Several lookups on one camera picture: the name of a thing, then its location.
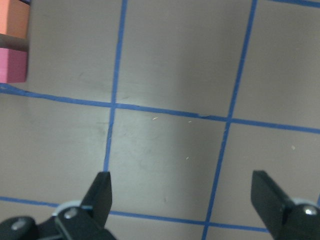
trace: metal bolt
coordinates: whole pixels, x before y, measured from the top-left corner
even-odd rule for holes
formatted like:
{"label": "metal bolt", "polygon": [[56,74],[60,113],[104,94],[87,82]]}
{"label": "metal bolt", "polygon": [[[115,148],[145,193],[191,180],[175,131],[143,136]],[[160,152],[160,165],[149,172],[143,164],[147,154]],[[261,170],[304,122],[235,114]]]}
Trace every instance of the metal bolt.
{"label": "metal bolt", "polygon": [[317,215],[317,209],[314,206],[311,205],[307,205],[303,207],[303,211],[305,212],[305,214],[307,215]]}
{"label": "metal bolt", "polygon": [[26,225],[26,220],[23,218],[18,218],[18,220],[12,224],[11,229],[13,231],[17,231],[17,230],[23,228],[24,225]]}
{"label": "metal bolt", "polygon": [[77,215],[77,213],[78,213],[78,210],[75,207],[72,207],[64,213],[64,218],[72,219],[75,215]]}

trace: silver screw head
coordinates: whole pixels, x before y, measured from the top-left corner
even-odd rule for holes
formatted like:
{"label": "silver screw head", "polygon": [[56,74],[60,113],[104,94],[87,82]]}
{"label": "silver screw head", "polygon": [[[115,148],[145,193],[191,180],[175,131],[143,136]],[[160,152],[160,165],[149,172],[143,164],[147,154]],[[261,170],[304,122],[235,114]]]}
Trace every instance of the silver screw head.
{"label": "silver screw head", "polygon": [[303,211],[307,215],[317,215],[317,209],[314,206],[306,205],[303,207]]}
{"label": "silver screw head", "polygon": [[78,213],[78,210],[75,207],[72,207],[64,213],[64,218],[72,219],[75,215],[77,215],[77,213]]}
{"label": "silver screw head", "polygon": [[11,229],[13,231],[17,231],[17,230],[23,228],[24,225],[26,225],[26,220],[23,218],[18,218],[18,220],[12,224]]}

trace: pink block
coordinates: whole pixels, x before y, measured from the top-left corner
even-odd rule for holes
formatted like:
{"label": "pink block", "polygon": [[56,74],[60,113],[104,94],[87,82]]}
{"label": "pink block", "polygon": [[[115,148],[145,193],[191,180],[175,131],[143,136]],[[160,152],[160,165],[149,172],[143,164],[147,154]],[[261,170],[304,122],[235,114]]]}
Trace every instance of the pink block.
{"label": "pink block", "polygon": [[26,81],[28,54],[0,48],[0,83],[22,83]]}

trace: grid square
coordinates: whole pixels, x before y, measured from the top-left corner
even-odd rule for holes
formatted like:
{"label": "grid square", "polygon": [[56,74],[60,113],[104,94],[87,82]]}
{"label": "grid square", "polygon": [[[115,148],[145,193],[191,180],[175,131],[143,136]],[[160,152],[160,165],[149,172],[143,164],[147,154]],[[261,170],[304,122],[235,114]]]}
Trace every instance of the grid square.
{"label": "grid square", "polygon": [[247,231],[238,229],[226,229],[219,227],[209,227],[206,239],[219,239],[219,240],[272,240],[273,238],[269,233],[258,231]]}
{"label": "grid square", "polygon": [[117,239],[130,240],[199,240],[203,226],[110,215],[106,228]]}
{"label": "grid square", "polygon": [[225,124],[117,110],[109,169],[114,211],[206,217]]}
{"label": "grid square", "polygon": [[33,0],[26,83],[31,92],[111,101],[119,0]]}
{"label": "grid square", "polygon": [[266,171],[290,197],[316,203],[319,147],[318,134],[232,124],[211,221],[265,227],[250,200],[253,170]]}
{"label": "grid square", "polygon": [[0,94],[0,196],[80,200],[102,171],[109,109]]}
{"label": "grid square", "polygon": [[53,207],[35,206],[0,200],[0,223],[6,219],[17,216],[30,216],[36,224],[40,224],[51,217]]}
{"label": "grid square", "polygon": [[258,2],[235,118],[320,128],[319,13]]}
{"label": "grid square", "polygon": [[248,0],[129,1],[117,101],[226,116],[249,11]]}

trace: orange cube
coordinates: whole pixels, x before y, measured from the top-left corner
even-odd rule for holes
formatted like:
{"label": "orange cube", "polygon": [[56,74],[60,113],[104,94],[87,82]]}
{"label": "orange cube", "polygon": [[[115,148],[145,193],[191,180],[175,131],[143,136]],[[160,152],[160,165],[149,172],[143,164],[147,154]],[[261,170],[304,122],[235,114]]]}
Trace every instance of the orange cube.
{"label": "orange cube", "polygon": [[19,0],[0,0],[0,34],[26,39],[30,6]]}

